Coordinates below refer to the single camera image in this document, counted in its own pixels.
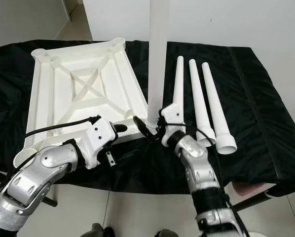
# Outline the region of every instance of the tiled floor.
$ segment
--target tiled floor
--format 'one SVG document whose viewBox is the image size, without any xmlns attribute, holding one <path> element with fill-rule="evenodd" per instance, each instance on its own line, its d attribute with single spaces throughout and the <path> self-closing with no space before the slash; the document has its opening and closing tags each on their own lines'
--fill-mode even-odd
<svg viewBox="0 0 295 237">
<path fill-rule="evenodd" d="M 91 40 L 85 11 L 78 5 L 72 22 L 59 40 Z M 226 188 L 233 203 L 241 197 Z M 199 236 L 195 210 L 189 195 L 145 195 L 115 193 L 56 185 L 49 194 L 59 201 L 56 208 L 41 204 L 19 232 L 19 237 L 77 237 L 94 222 L 112 226 L 117 237 L 152 237 L 158 230 L 171 229 L 180 237 Z M 295 193 L 274 198 L 240 212 L 249 231 L 268 237 L 295 237 Z"/>
</svg>

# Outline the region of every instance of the cable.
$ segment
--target cable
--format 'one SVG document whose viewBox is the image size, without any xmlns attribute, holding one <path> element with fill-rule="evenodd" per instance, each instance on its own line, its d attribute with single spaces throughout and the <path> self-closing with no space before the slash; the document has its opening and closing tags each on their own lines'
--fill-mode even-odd
<svg viewBox="0 0 295 237">
<path fill-rule="evenodd" d="M 197 127 L 195 126 L 191 126 L 191 125 L 186 125 L 186 124 L 183 124 L 183 123 L 165 123 L 164 126 L 183 126 L 183 127 L 190 127 L 190 128 L 193 128 L 195 131 L 198 131 L 200 132 L 202 135 L 204 135 L 208 141 L 210 142 L 210 145 L 214 147 L 214 144 L 213 142 L 211 141 L 211 139 L 203 132 L 201 131 L 200 129 L 198 129 Z M 221 163 L 220 163 L 220 159 L 219 159 L 219 156 L 218 154 L 216 153 L 217 151 L 214 150 L 214 156 L 215 156 L 215 159 L 216 159 L 216 162 L 217 162 L 217 166 L 218 166 L 218 182 L 220 184 L 220 187 L 221 187 L 221 190 L 222 190 L 222 194 L 224 195 L 224 199 L 225 201 L 227 202 L 227 204 L 229 205 L 229 207 L 231 208 L 231 210 L 233 211 L 233 214 L 236 218 L 236 220 L 239 222 L 239 224 L 242 226 L 243 228 L 243 231 L 246 235 L 246 237 L 249 237 L 250 234 L 248 233 L 247 229 L 246 229 L 246 226 L 244 225 L 242 219 L 240 218 L 240 216 L 238 215 L 237 211 L 234 209 L 233 205 L 231 204 L 230 202 L 230 198 L 229 196 L 225 193 L 225 190 L 224 190 L 224 185 L 223 185 L 223 182 L 222 182 L 222 174 L 221 174 Z"/>
<path fill-rule="evenodd" d="M 40 132 L 46 132 L 49 130 L 53 130 L 53 129 L 57 129 L 57 128 L 61 128 L 61 127 L 68 127 L 68 126 L 73 126 L 73 125 L 77 125 L 77 124 L 81 124 L 84 122 L 91 122 L 92 124 L 94 124 L 97 120 L 99 120 L 101 117 L 100 116 L 96 116 L 96 117 L 89 117 L 89 118 L 85 118 L 79 121 L 75 121 L 75 122 L 68 122 L 68 123 L 63 123 L 63 124 L 57 124 L 54 126 L 50 126 L 50 127 L 44 127 L 44 128 L 40 128 L 31 132 L 28 132 L 24 135 L 24 138 L 29 137 L 31 135 L 34 135 L 36 133 L 40 133 Z"/>
</svg>

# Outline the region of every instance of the metal bracket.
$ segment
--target metal bracket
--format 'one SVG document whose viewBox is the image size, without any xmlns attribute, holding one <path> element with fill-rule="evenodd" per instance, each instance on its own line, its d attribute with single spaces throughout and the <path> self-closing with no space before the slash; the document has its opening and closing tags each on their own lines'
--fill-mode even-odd
<svg viewBox="0 0 295 237">
<path fill-rule="evenodd" d="M 106 152 L 106 156 L 107 156 L 110 167 L 113 167 L 114 165 L 116 165 L 116 162 L 114 161 L 111 155 L 111 152 Z"/>
</svg>

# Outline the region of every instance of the tapered white tube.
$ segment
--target tapered white tube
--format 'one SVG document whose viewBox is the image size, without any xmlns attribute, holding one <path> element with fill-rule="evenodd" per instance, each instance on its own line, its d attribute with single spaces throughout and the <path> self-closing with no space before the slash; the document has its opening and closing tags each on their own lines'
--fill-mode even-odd
<svg viewBox="0 0 295 237">
<path fill-rule="evenodd" d="M 237 150 L 235 139 L 230 134 L 228 129 L 223 109 L 218 97 L 217 89 L 210 72 L 209 64 L 203 63 L 201 66 L 205 79 L 213 126 L 216 132 L 217 151 L 223 155 L 231 154 Z"/>
<path fill-rule="evenodd" d="M 184 117 L 184 58 L 178 56 L 176 65 L 173 103 L 178 104 Z"/>
<path fill-rule="evenodd" d="M 203 131 L 209 137 L 211 142 L 215 144 L 216 136 L 215 136 L 215 132 L 210 126 L 207 108 L 206 108 L 205 100 L 203 98 L 203 93 L 201 89 L 197 65 L 194 59 L 191 59 L 189 61 L 189 69 L 190 69 L 193 104 L 195 107 L 197 128 Z M 202 133 L 197 131 L 196 136 L 197 136 L 197 141 L 199 141 L 203 146 L 205 147 L 211 146 L 209 139 L 207 139 Z"/>
<path fill-rule="evenodd" d="M 147 127 L 151 132 L 156 132 L 163 107 L 169 5 L 169 0 L 150 0 Z"/>
</svg>

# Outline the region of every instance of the black cloth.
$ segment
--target black cloth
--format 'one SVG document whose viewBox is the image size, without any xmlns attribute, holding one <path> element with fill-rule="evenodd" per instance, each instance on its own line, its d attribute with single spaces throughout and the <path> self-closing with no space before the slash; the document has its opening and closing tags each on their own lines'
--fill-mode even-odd
<svg viewBox="0 0 295 237">
<path fill-rule="evenodd" d="M 12 167 L 22 148 L 27 124 L 36 48 L 52 49 L 88 41 L 34 40 L 0 47 L 0 170 Z M 126 52 L 142 92 L 148 96 L 148 42 L 126 43 Z M 231 134 L 238 150 L 219 155 L 223 182 L 277 183 L 295 189 L 295 124 L 273 87 L 267 71 L 247 47 L 168 42 L 163 106 L 172 103 L 176 59 L 184 57 L 184 119 L 196 125 L 188 61 L 208 62 Z M 203 90 L 207 103 L 206 90 Z M 187 130 L 194 136 L 194 131 Z M 105 158 L 92 170 L 79 169 L 60 183 L 152 194 L 188 193 L 184 168 L 170 149 L 146 138 L 114 145 L 117 165 Z M 210 161 L 213 150 L 209 149 Z"/>
<path fill-rule="evenodd" d="M 16 237 L 18 231 L 7 231 L 0 228 L 0 237 Z"/>
</svg>

